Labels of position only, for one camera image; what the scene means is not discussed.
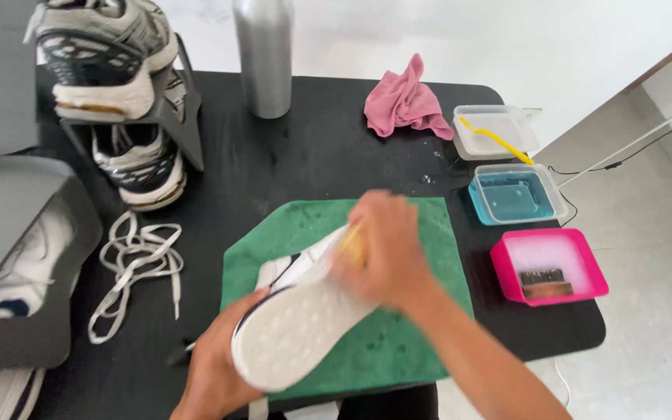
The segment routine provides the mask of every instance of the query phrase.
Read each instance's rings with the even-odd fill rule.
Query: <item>blue container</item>
[[[539,164],[477,167],[468,192],[479,219],[488,226],[550,221],[567,215],[551,175]]]

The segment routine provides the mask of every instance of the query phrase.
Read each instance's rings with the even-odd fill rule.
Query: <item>hand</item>
[[[407,312],[440,286],[419,243],[417,208],[404,196],[368,191],[354,206],[349,223],[359,225],[367,265],[357,268],[333,255],[336,274],[360,298]]]
[[[230,343],[238,321],[269,293],[262,288],[219,313],[191,354],[186,388],[170,420],[217,420],[264,393],[251,387],[232,365]]]

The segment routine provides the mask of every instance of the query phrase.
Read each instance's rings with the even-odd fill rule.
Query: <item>white pole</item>
[[[606,158],[604,158],[604,159],[602,159],[602,160],[600,160],[600,161],[598,161],[598,162],[595,162],[594,164],[592,164],[591,167],[587,168],[586,170],[583,170],[583,171],[581,171],[581,172],[578,172],[574,177],[569,178],[568,180],[566,180],[566,181],[564,181],[563,183],[559,184],[559,185],[557,186],[557,188],[564,187],[564,186],[565,186],[566,184],[568,184],[570,181],[574,181],[575,179],[577,179],[577,177],[579,177],[580,175],[583,175],[584,173],[587,173],[589,170],[593,169],[594,167],[596,167],[596,166],[602,164],[603,162],[609,160],[610,158],[612,158],[612,157],[618,155],[619,153],[623,152],[624,150],[626,150],[626,149],[628,149],[628,148],[634,146],[635,144],[639,143],[640,141],[642,141],[643,139],[645,139],[646,137],[648,137],[649,135],[651,135],[651,134],[654,133],[655,131],[658,131],[659,129],[661,129],[661,128],[667,126],[668,124],[670,124],[671,121],[672,121],[672,117],[666,119],[664,122],[661,122],[660,125],[658,125],[658,127],[655,127],[654,129],[651,129],[651,130],[649,130],[648,132],[644,133],[640,138],[638,138],[637,140],[634,140],[634,141],[632,141],[631,143],[627,144],[626,146],[620,148],[617,152],[613,153],[611,156],[606,157]]]

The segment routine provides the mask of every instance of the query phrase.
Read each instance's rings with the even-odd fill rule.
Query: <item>plastic container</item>
[[[491,261],[505,298],[529,306],[585,301],[609,293],[609,285],[585,236],[577,229],[530,229],[505,232],[491,249]],[[574,294],[529,301],[519,272],[561,268]]]
[[[541,147],[527,115],[520,108],[507,105],[461,105],[453,110],[453,123],[458,131],[458,138],[454,141],[458,154],[467,157],[466,160],[511,158],[512,154],[487,135],[469,131],[460,121],[461,116],[473,127],[488,129],[521,152],[531,152]]]
[[[487,226],[551,221],[569,212],[551,174],[539,164],[479,166],[468,192]]]

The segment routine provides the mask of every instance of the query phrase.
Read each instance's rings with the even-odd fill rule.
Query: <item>pink towel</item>
[[[419,82],[424,73],[422,57],[414,54],[402,75],[387,71],[364,102],[367,127],[380,137],[393,134],[394,127],[411,125],[412,129],[432,129],[434,135],[453,139],[453,129],[442,117],[440,102]]]

